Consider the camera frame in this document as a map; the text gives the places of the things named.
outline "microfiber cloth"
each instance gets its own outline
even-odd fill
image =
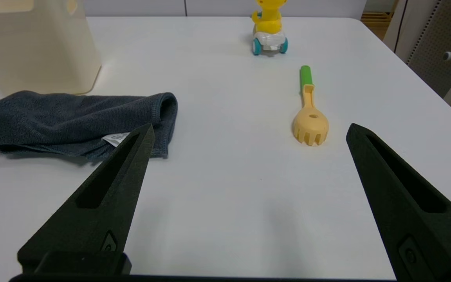
[[[176,118],[172,93],[140,97],[20,91],[0,100],[0,152],[106,159],[114,146],[102,137],[152,123],[156,140],[151,157],[167,157]]]

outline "beige container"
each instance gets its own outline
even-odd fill
[[[0,90],[86,93],[100,57],[81,0],[0,0]]]

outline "table surface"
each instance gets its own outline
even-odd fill
[[[149,162],[125,247],[134,274],[394,278],[346,145],[351,123],[451,200],[451,108],[359,21],[283,18],[290,50],[272,57],[251,54],[249,18],[89,23],[103,62],[89,94],[179,101],[170,156]],[[330,122],[319,147],[290,130],[304,64]],[[0,281],[95,167],[0,155]]]

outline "slotted spoon head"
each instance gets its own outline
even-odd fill
[[[302,108],[295,117],[294,134],[300,143],[321,145],[328,135],[328,120],[316,108]]]

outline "white label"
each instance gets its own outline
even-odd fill
[[[102,139],[104,139],[105,141],[109,142],[109,144],[111,144],[112,146],[118,147],[121,144],[121,142],[129,134],[130,134],[130,132],[109,134],[109,135],[106,135],[106,136],[102,137]]]

